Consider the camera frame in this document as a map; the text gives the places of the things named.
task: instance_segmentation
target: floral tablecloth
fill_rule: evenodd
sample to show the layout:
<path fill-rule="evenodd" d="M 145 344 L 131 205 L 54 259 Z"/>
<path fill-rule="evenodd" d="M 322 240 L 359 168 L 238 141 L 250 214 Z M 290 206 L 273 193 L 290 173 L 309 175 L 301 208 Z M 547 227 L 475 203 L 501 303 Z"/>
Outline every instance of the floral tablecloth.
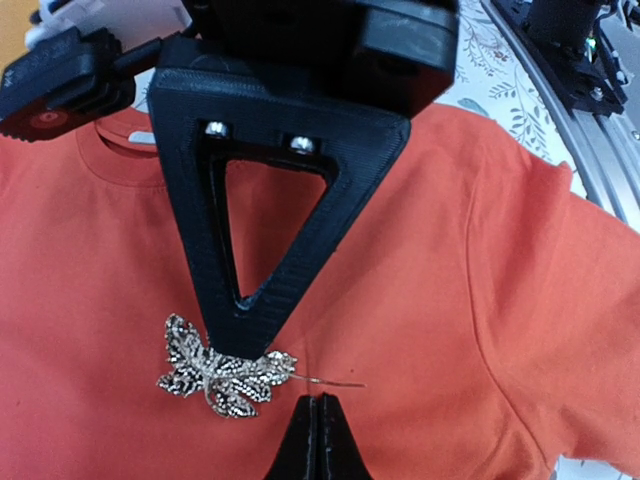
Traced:
<path fill-rule="evenodd" d="M 460 40 L 455 85 L 440 103 L 462 107 L 498 122 L 525 148 L 574 171 L 571 190 L 586 191 L 575 162 L 540 95 L 480 0 L 460 0 Z M 632 480 L 607 464 L 561 458 L 553 480 Z"/>

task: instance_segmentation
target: triangular cutout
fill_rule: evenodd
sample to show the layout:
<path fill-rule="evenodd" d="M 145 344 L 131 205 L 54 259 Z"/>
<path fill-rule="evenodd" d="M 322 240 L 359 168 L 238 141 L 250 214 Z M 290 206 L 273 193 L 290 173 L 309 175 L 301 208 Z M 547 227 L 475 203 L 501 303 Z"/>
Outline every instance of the triangular cutout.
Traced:
<path fill-rule="evenodd" d="M 178 64 L 186 55 L 180 47 L 192 48 L 182 40 L 168 47 Z M 203 48 L 193 50 L 196 58 Z M 242 62 L 226 63 L 213 50 L 206 58 L 211 71 L 189 70 L 188 63 L 187 73 L 174 64 L 156 70 L 153 129 L 210 344 L 222 354 L 257 360 L 399 157 L 411 122 L 310 89 L 296 69 L 289 82 L 287 67 L 264 66 L 290 86 L 275 96 Z M 216 62 L 228 68 L 216 70 Z M 209 132 L 211 123 L 228 126 L 226 136 Z M 302 139 L 314 148 L 294 142 Z M 234 158 L 319 174 L 328 184 L 282 262 L 246 299 L 235 287 L 226 206 L 226 165 Z"/>
<path fill-rule="evenodd" d="M 227 163 L 229 230 L 241 298 L 268 280 L 326 189 L 320 175 L 248 160 Z"/>

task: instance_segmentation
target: metal bolt head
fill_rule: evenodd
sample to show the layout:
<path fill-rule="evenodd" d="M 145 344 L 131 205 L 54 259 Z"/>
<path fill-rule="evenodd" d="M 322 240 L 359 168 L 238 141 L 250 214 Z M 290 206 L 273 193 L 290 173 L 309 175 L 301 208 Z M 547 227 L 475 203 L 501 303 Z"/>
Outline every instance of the metal bolt head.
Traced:
<path fill-rule="evenodd" d="M 210 137 L 229 138 L 229 127 L 222 122 L 211 122 L 204 133 Z"/>
<path fill-rule="evenodd" d="M 604 98 L 604 93 L 602 92 L 602 88 L 596 87 L 591 90 L 591 96 L 596 102 L 601 101 Z"/>
<path fill-rule="evenodd" d="M 289 146 L 294 152 L 304 155 L 310 155 L 316 150 L 313 140 L 309 137 L 293 137 Z"/>

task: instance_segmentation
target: silver sequins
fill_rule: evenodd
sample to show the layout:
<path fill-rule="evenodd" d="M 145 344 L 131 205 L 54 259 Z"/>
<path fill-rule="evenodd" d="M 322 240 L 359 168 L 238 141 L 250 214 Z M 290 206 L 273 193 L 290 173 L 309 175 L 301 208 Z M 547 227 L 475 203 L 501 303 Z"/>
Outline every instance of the silver sequins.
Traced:
<path fill-rule="evenodd" d="M 157 385 L 182 397 L 204 390 L 207 402 L 222 417 L 257 416 L 251 402 L 271 401 L 271 387 L 295 373 L 297 359 L 286 353 L 273 351 L 253 361 L 206 348 L 195 327 L 178 315 L 167 319 L 165 338 L 174 370 Z"/>

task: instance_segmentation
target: orange t-shirt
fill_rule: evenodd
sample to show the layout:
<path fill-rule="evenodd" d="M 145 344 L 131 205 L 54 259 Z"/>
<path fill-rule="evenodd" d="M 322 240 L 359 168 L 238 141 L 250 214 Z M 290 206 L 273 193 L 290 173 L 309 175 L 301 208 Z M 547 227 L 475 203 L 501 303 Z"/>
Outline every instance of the orange t-shirt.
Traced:
<path fill-rule="evenodd" d="M 378 480 L 546 480 L 560 454 L 640 475 L 640 237 L 570 194 L 568 168 L 426 109 L 273 345 L 367 387 L 292 379 L 222 419 L 155 385 L 165 319 L 203 324 L 159 162 L 121 148 L 141 128 L 128 111 L 0 141 L 0 478 L 260 479 L 322 391 Z M 323 185 L 235 163 L 228 186 L 254 288 Z"/>

